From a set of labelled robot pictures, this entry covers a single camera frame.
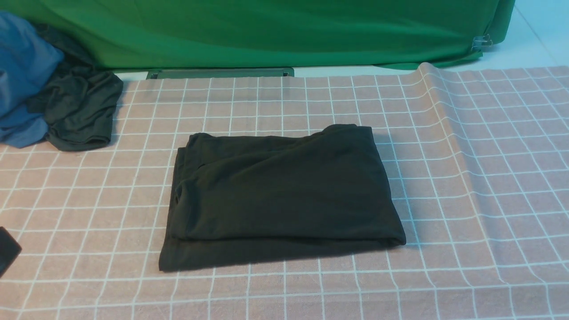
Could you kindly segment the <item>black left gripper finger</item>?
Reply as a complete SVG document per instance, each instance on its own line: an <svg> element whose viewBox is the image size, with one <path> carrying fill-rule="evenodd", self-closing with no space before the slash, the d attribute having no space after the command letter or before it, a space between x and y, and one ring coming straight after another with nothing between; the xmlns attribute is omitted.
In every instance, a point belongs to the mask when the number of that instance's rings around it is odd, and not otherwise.
<svg viewBox="0 0 569 320"><path fill-rule="evenodd" d="M0 276L2 277L8 268L20 255L22 247L14 239L5 227L0 228Z"/></svg>

